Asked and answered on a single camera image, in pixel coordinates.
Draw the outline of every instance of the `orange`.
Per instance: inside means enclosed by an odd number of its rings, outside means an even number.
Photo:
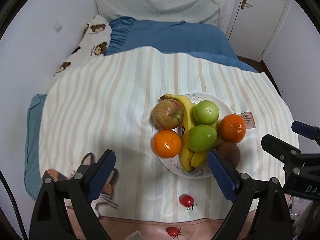
[[[175,131],[161,130],[153,137],[153,150],[161,158],[173,158],[181,148],[181,137]]]
[[[226,142],[240,142],[246,132],[246,126],[243,118],[236,114],[225,116],[219,124],[219,135]]]

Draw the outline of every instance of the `cherry tomato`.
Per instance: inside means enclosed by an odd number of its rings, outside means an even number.
[[[166,229],[169,236],[173,236],[173,239],[178,238],[178,236],[181,236],[180,231],[181,228],[176,227],[169,227]]]
[[[181,195],[179,201],[184,207],[187,207],[188,209],[192,208],[191,210],[193,210],[195,206],[195,200],[190,195]]]

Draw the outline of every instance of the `blue cushion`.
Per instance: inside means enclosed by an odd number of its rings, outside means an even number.
[[[151,46],[161,52],[209,52],[238,59],[224,33],[210,24],[156,22],[120,17],[110,22],[111,42],[105,55]]]
[[[31,100],[27,116],[24,185],[30,197],[36,199],[41,187],[39,171],[39,133],[42,110],[47,95],[36,94]]]

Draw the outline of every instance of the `door handle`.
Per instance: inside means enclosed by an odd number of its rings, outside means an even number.
[[[244,7],[248,7],[250,9],[252,5],[250,3],[247,3],[247,0],[242,0],[241,9],[243,10]]]

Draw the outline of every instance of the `cat print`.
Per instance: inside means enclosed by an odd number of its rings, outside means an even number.
[[[74,171],[72,174],[70,174],[68,177],[61,174],[60,172],[56,171],[55,169],[48,169],[44,172],[44,175],[42,176],[42,182],[46,178],[52,178],[54,181],[62,181],[71,179],[75,174],[77,173],[85,173],[87,169],[90,167],[90,165],[95,163],[95,157],[92,153],[86,154],[84,158],[81,161],[81,165],[78,167],[76,171]],[[97,204],[98,203],[104,203],[112,208],[118,209],[118,204],[116,204],[113,200],[113,189],[115,187],[115,184],[118,180],[119,172],[117,169],[113,169],[109,175],[109,178],[107,179],[105,185],[102,188],[102,191],[98,197],[98,199],[92,201],[91,207],[96,214],[97,217],[100,216],[99,212],[97,211]],[[72,208],[71,201],[69,199],[65,200],[67,208]]]

